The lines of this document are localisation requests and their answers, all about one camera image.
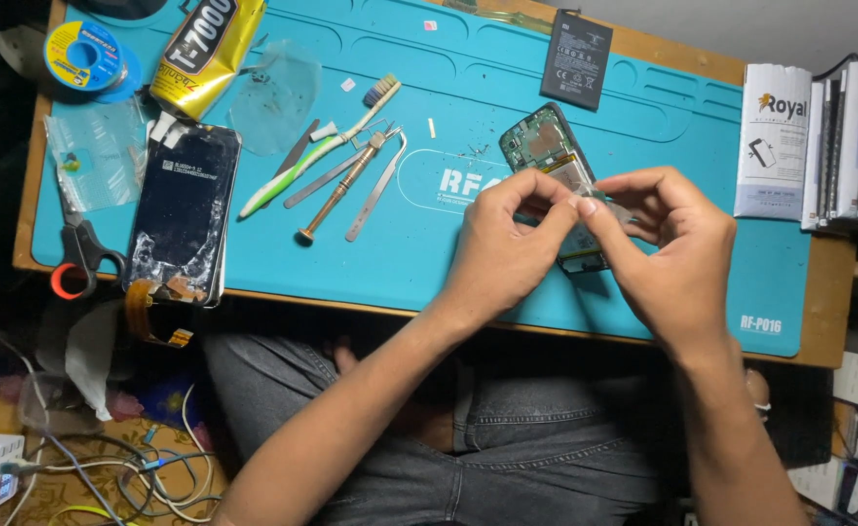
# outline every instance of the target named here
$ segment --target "teal silicone repair mat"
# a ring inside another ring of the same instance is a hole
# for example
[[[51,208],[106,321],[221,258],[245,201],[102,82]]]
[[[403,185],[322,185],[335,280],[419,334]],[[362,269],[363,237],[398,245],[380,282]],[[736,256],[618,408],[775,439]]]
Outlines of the teal silicone repair mat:
[[[67,19],[86,17],[69,7]],[[144,78],[151,78],[159,53],[182,18],[178,0],[171,0],[150,19],[111,23],[108,28],[138,55]],[[426,21],[434,21],[437,29],[426,30],[431,25]],[[296,242],[296,229],[309,223],[336,181],[293,209],[285,209],[283,200],[348,158],[353,147],[331,152],[267,209],[236,222],[237,211],[275,175],[285,156],[260,158],[245,150],[231,207],[226,286],[421,310],[445,281],[466,206],[483,188],[509,175],[497,138],[548,101],[539,93],[549,37],[420,0],[280,0],[271,2],[263,17],[257,35],[264,33],[268,39],[291,39],[320,60],[321,90],[309,121],[334,121],[347,129],[365,114],[367,89],[392,72],[404,85],[377,118],[404,126],[409,146],[357,241],[346,242],[345,232],[399,148],[398,138],[380,151],[308,247]],[[253,64],[258,56],[250,54],[245,64]],[[238,78],[205,122],[230,126],[228,108],[248,77]],[[347,78],[356,84],[349,92],[340,87]],[[722,209],[732,209],[739,86],[611,54],[600,110],[560,106],[599,179],[671,165]],[[69,111],[62,104],[53,109],[54,114]],[[430,137],[429,119],[435,138]],[[134,207],[86,216],[104,245],[126,250]],[[37,262],[60,262],[61,222],[49,158],[34,232]],[[728,317],[745,350],[776,356],[797,352],[808,257],[809,235],[800,233],[798,223],[739,220]],[[489,263],[493,268],[501,262]],[[503,319],[650,337],[609,271],[569,279],[554,268]]]

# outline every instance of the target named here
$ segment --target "person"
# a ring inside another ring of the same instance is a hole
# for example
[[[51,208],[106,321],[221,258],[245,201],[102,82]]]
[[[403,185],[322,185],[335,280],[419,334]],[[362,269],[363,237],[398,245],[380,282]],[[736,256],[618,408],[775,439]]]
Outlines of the person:
[[[581,221],[672,363],[699,522],[805,525],[727,329],[734,219],[671,168],[597,188],[634,219],[622,226],[601,201],[534,169],[484,190],[465,212],[442,291],[360,361],[347,341],[334,361],[281,339],[209,341],[216,389],[249,458],[212,524],[619,525],[653,502],[646,458],[598,417],[591,391],[567,378],[534,389],[460,381],[453,454],[385,432],[446,355],[533,292]],[[515,222],[517,212],[539,225]],[[647,256],[629,238],[659,251]]]

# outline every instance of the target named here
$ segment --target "wooden desk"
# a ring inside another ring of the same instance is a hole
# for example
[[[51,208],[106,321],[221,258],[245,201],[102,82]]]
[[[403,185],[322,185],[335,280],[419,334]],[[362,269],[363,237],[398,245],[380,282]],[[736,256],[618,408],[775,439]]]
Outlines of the wooden desk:
[[[443,0],[427,0],[442,4]],[[548,20],[552,23],[555,7],[544,6],[529,0],[479,0],[480,8],[495,11],[516,12]],[[49,26],[59,25],[65,16],[63,0],[53,0],[49,13]],[[715,78],[732,84],[742,84],[744,63],[725,55],[704,52],[696,48],[654,37],[619,25],[597,20],[614,28],[614,39],[610,51],[614,54],[634,57],[672,67],[703,77]],[[37,215],[39,183],[43,172],[43,156],[46,154],[46,132],[43,115],[48,115],[52,102],[43,94],[37,96],[34,112],[33,136],[30,139],[30,155],[27,160],[26,180],[20,201],[17,240],[14,247],[13,264],[19,269],[51,271],[40,265],[32,256],[33,229]],[[786,363],[837,368],[841,365],[844,350],[845,330],[851,301],[852,277],[855,269],[855,247],[849,242],[831,237],[813,236],[809,250],[809,275],[806,279],[806,297],[802,314],[802,335],[799,354],[791,358],[747,355],[751,358],[770,359]],[[371,313],[412,317],[415,312],[387,309],[372,305],[321,301],[277,294],[257,293],[249,290],[229,289],[236,296],[246,296],[276,301],[290,301],[311,305],[353,309]],[[496,322],[497,326],[510,329],[545,332],[567,336],[600,338],[612,341],[649,343],[644,340],[621,338],[604,334],[585,333],[565,329],[548,329],[521,324]]]

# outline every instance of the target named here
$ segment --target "smartphone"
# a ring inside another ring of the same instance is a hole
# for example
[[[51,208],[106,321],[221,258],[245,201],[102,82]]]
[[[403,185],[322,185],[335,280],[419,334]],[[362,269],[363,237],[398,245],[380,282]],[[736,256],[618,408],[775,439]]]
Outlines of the smartphone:
[[[161,284],[155,300],[217,304],[241,137],[221,126],[188,126],[169,148],[150,142],[121,284]]]
[[[604,192],[595,189],[595,174],[558,104],[546,103],[507,130],[498,142],[514,173],[539,169],[573,192],[605,200]],[[601,245],[584,225],[576,225],[565,238],[558,263],[572,273],[608,269]]]

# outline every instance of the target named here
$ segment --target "solder wire spool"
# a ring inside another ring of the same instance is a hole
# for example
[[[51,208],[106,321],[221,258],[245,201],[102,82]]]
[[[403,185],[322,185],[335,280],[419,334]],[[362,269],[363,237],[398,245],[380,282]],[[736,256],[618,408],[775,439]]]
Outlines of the solder wire spool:
[[[140,88],[140,61],[101,25],[70,21],[46,38],[43,58],[52,77],[74,90],[117,102]]]

